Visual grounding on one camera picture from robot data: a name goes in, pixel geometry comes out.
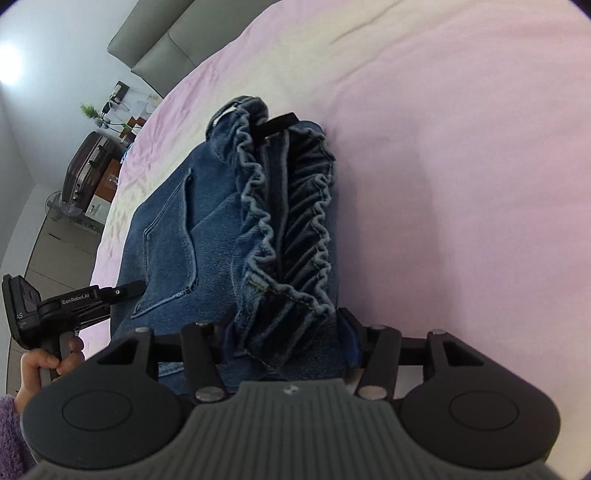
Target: denim fabric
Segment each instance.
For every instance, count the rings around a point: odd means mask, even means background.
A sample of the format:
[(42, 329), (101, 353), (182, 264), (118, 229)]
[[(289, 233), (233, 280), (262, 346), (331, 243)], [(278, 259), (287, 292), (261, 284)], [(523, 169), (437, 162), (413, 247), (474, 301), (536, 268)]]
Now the denim fabric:
[[(118, 284), (145, 279), (140, 299), (114, 305), (114, 338), (139, 326), (157, 335), (219, 322), (233, 307), (238, 345), (219, 366), (235, 391), (263, 377), (339, 377), (335, 302), (335, 159), (322, 129), (300, 121), (253, 143), (268, 120), (242, 97), (212, 119), (206, 142), (137, 209)], [(185, 390), (180, 364), (160, 381)]]

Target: finger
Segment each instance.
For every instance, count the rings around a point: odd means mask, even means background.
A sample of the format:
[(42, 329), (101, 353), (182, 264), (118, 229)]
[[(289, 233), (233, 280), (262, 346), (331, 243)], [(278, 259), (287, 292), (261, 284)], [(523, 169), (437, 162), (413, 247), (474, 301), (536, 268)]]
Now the finger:
[(25, 353), (21, 358), (21, 388), (36, 392), (41, 390), (39, 368), (56, 368), (60, 361), (45, 350), (36, 349)]
[(80, 337), (72, 337), (68, 342), (68, 346), (70, 347), (70, 352), (81, 352), (84, 350), (84, 342)]
[(84, 354), (82, 352), (73, 352), (68, 358), (61, 361), (59, 367), (57, 367), (57, 373), (65, 375), (82, 363), (84, 363)]

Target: gray rubber grip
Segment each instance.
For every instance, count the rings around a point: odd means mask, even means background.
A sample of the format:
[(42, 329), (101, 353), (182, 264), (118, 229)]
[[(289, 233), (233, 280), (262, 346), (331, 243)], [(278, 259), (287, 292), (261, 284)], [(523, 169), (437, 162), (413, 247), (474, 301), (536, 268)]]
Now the gray rubber grip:
[[(70, 356), (70, 339), (73, 338), (75, 335), (74, 332), (64, 332), (60, 335), (60, 360), (68, 358)], [(59, 375), (52, 370), (47, 368), (40, 368), (39, 369), (39, 377), (41, 378), (41, 386), (43, 388), (51, 385), (53, 380)]]
[(148, 459), (102, 472), (71, 471), (43, 462), (25, 478), (557, 480), (558, 476), (543, 461), (489, 472), (443, 462), (409, 438), (388, 404), (352, 397), (342, 380), (330, 380), (245, 382), (234, 398), (195, 408), (181, 433)]

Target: white wall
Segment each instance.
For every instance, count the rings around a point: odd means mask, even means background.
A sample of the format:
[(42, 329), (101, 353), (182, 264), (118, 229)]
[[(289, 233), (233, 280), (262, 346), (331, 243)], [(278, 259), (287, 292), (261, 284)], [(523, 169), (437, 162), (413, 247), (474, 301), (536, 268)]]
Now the white wall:
[[(13, 276), (25, 274), (35, 241), (45, 220), (45, 200), (52, 191), (53, 189), (41, 185), (33, 188), (12, 232), (0, 266), (0, 277), (6, 274)], [(4, 394), (6, 389), (9, 347), (10, 331), (4, 300), (0, 296), (0, 394)]]
[(24, 69), (16, 85), (2, 85), (2, 97), (36, 183), (61, 189), (70, 160), (94, 129), (81, 103), (102, 108), (118, 80), (152, 93), (107, 53), (136, 1), (20, 0), (0, 18), (0, 44), (21, 52)]
[(0, 102), (0, 258), (33, 187)]

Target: bed sheet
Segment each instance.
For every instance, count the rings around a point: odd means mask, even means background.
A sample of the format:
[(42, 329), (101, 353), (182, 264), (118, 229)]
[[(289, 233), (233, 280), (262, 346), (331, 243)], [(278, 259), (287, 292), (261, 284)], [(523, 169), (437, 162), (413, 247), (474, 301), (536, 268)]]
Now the bed sheet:
[[(567, 0), (282, 0), (181, 82), (121, 171), (93, 282), (132, 215), (239, 95), (337, 158), (339, 306), (444, 328), (558, 404), (550, 465), (591, 468), (591, 22)], [(87, 351), (106, 323), (83, 332)]]

